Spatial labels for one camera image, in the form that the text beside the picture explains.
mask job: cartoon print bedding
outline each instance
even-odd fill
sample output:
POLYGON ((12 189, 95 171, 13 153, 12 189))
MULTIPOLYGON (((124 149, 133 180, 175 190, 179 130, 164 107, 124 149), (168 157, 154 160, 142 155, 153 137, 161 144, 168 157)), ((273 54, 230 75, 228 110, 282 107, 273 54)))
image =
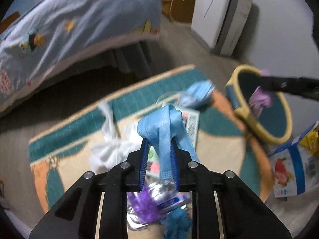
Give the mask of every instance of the cartoon print bedding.
POLYGON ((0 35, 0 112, 75 62, 158 39, 160 0, 44 0, 0 35))

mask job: metal screw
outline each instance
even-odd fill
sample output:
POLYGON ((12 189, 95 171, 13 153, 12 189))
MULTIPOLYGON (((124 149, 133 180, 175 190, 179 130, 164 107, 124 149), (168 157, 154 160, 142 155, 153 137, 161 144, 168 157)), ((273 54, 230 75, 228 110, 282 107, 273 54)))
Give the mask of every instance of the metal screw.
POLYGON ((93 177, 93 172, 86 172, 85 174, 83 174, 83 177, 86 179, 90 179, 93 177))
POLYGON ((287 86, 287 84, 288 84, 287 82, 283 82, 283 83, 280 85, 280 87, 281 87, 281 88, 285 88, 285 87, 287 86))
POLYGON ((225 175, 227 178, 230 178, 230 179, 235 177, 235 174, 232 171, 227 171, 225 175))
POLYGON ((128 163, 128 162, 122 162, 121 163, 121 168, 122 169, 127 169, 128 167, 130 167, 130 163, 128 163))
POLYGON ((191 161, 188 163, 188 166, 191 168, 196 168, 198 166, 197 162, 191 161))

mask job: purple plastic wrapper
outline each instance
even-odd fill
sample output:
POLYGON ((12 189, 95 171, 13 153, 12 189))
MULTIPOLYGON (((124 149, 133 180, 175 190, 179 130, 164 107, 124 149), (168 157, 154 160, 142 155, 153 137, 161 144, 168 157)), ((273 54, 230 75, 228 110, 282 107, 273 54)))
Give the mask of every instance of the purple plastic wrapper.
POLYGON ((174 209, 191 200, 188 192, 178 192, 173 182, 163 184, 159 180, 149 179, 139 193, 128 192, 127 218, 135 229, 165 218, 174 209))
POLYGON ((140 193, 128 192, 127 198, 142 224, 149 224, 162 218, 145 186, 140 193))

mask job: blue cloth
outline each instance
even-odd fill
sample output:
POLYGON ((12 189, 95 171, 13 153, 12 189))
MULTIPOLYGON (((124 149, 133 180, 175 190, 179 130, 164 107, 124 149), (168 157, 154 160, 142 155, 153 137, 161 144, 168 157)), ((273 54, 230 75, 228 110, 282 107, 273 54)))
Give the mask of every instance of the blue cloth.
POLYGON ((212 99, 215 85, 210 80, 199 81, 180 93, 178 106, 196 109, 212 99))
POLYGON ((187 134, 181 112, 169 104, 152 112, 138 122, 138 134, 147 138, 159 156, 159 176, 172 177, 171 140, 176 137, 178 148, 189 152, 193 161, 199 162, 192 142, 187 134))
POLYGON ((164 239, 187 239, 192 224, 187 212, 180 208, 173 210, 160 222, 166 227, 164 239))

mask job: yellow basket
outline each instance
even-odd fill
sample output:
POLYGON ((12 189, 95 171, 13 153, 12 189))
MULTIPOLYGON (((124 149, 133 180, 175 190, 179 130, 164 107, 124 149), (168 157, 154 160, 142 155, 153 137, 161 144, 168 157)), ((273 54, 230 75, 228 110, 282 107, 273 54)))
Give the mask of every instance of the yellow basket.
POLYGON ((274 93, 272 106, 264 108, 258 119, 253 116, 248 100, 260 85, 257 76, 261 71, 249 65, 236 67, 225 90, 237 117, 265 143, 283 144, 292 133, 292 117, 289 105, 281 92, 274 93))

